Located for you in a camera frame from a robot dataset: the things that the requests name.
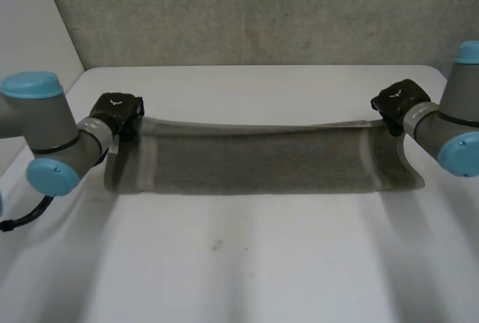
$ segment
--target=white wall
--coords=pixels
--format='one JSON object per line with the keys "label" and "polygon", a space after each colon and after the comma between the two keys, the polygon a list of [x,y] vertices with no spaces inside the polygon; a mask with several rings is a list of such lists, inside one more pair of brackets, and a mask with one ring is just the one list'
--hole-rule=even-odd
{"label": "white wall", "polygon": [[[53,0],[0,0],[0,80],[20,71],[56,73],[65,90],[83,73]],[[24,144],[0,140],[0,174]]]}

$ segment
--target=light blue joint cap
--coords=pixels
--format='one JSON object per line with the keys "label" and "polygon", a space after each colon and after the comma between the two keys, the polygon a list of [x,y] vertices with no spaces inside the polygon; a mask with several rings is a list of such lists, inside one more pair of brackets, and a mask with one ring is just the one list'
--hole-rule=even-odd
{"label": "light blue joint cap", "polygon": [[479,64],[479,40],[461,44],[456,62],[459,64]]}
{"label": "light blue joint cap", "polygon": [[437,162],[455,176],[479,175],[479,132],[458,135],[444,144]]}
{"label": "light blue joint cap", "polygon": [[52,197],[69,194],[80,183],[80,177],[69,165],[47,158],[30,162],[27,180],[37,191]]}
{"label": "light blue joint cap", "polygon": [[37,71],[8,76],[1,83],[0,91],[16,99],[48,99],[61,95],[63,88],[54,73]]}

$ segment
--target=towel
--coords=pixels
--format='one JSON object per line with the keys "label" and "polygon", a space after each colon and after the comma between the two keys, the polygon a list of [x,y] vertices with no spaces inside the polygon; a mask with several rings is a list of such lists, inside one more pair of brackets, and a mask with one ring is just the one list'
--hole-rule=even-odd
{"label": "towel", "polygon": [[119,194],[351,194],[424,187],[404,136],[382,121],[316,126],[178,123],[144,117],[107,155]]}

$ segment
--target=white tabletop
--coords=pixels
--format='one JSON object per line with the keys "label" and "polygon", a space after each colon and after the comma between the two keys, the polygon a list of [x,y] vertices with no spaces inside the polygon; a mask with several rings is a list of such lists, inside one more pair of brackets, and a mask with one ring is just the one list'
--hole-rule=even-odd
{"label": "white tabletop", "polygon": [[[445,79],[422,66],[101,68],[67,98],[77,120],[120,91],[165,120],[308,125],[378,119],[370,99],[407,78],[439,100]],[[422,190],[115,197],[97,167],[0,235],[0,322],[475,322],[478,181],[405,147]],[[40,199],[30,159],[0,178],[4,219]]]}

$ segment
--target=dark spot on table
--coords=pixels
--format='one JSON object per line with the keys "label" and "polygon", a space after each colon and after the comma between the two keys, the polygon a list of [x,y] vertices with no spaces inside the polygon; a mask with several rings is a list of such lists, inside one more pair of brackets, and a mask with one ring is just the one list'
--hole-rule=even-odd
{"label": "dark spot on table", "polygon": [[223,245],[223,240],[222,239],[217,239],[215,241],[215,244],[213,245],[212,251],[216,252],[217,250],[221,249],[222,245]]}

